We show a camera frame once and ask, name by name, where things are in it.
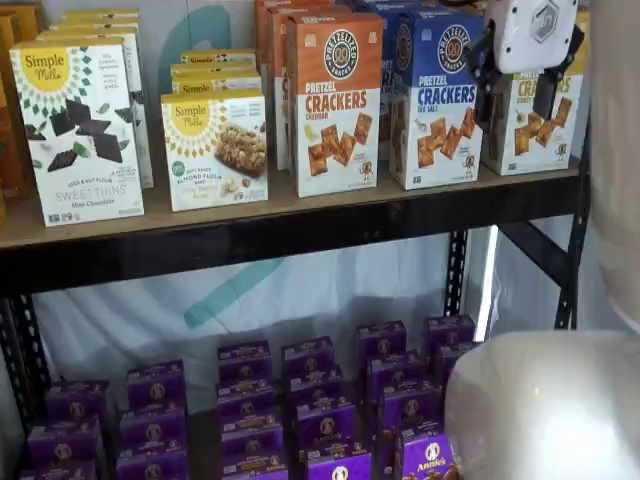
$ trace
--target blue cracker box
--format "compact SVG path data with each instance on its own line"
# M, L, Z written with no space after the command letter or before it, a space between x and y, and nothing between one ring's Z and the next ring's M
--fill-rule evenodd
M396 439L395 480L457 480L453 452L442 424L425 422L399 432Z
M150 403L186 400L182 360L129 370L127 373L129 408Z
M224 480L287 480L286 456L281 448L265 448L254 453L223 456L221 478Z
M216 386L218 415L248 415L274 406L276 388L266 378L228 380Z
M282 448L282 419L277 408L251 415L229 415L220 419L220 451L223 455Z
M271 351L266 340L218 348L218 376L221 382L250 378L271 378Z
M369 358L367 365L367 400L377 404L382 387L390 382L424 376L426 364L417 350Z
M313 372L334 363L333 342L326 336L282 347L283 376Z
M353 440L307 451L305 480L370 480L371 449Z
M129 410L120 421L120 436L125 447L168 438L186 438L184 404L170 401Z
M406 190L478 178L483 132L463 50L483 30L474 13L430 8L399 15L389 168Z

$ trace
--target cracker box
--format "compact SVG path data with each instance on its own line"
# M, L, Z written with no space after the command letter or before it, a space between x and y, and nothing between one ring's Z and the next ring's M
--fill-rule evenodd
M422 354L430 363L438 347L471 342L475 331L476 326L468 315L426 318L422 328Z
M282 347L284 376L300 372L313 372L335 363L335 350L331 338L325 336Z
M483 29L481 16L448 9L399 16L389 168L407 190L478 178L477 86L462 52Z
M265 448L254 453L225 455L221 459L223 480L287 480L289 472L284 451L279 448Z
M122 450L116 465L118 480L188 480L187 445L182 438L147 442Z
M126 446L186 438L187 426L182 402L152 403L122 415L120 436Z
M422 377L427 371L417 350L369 358L367 364L367 399L377 404L383 386Z
M127 390L131 408L163 401L184 402L186 393L182 360L129 370Z
M588 10L578 10L577 24L587 36L558 85L550 120L533 111L540 72L517 73L496 86L493 115L482 151L483 162L496 173L516 175L569 166L589 56Z
M378 434L438 418L442 387L425 378L387 385L380 396Z
M289 159L289 77L287 75L287 19L289 15L308 13L348 13L346 5L300 5L270 8L267 11L268 71L267 114L271 125L269 137L273 139L278 170L290 170Z
M449 439L438 422L425 422L397 435L395 480L457 480Z
M358 440L316 447L307 451L306 480L369 480L372 456L367 444Z
M220 381L252 376L271 378L271 351L266 340L218 348Z
M38 36L39 40L77 40L78 38L122 38L124 40L124 59L131 99L134 130L136 134L136 149L142 188L153 188L153 174L151 170L151 152L149 148L149 132L145 95L142 88L142 72L138 46L138 29L132 27L120 28L87 28L79 26L60 30L48 30Z
M216 386L218 415L248 415L276 403L272 380L250 378L228 380Z
M287 56L298 196L374 187L382 19L370 13L294 15Z
M255 453L262 448L282 448L282 420L277 408L250 415L220 419L220 451L223 455Z
M144 214L121 38L11 49L45 225Z
M379 325L363 325L356 329L358 369L366 374L370 357L404 353L407 348L407 329L401 321Z

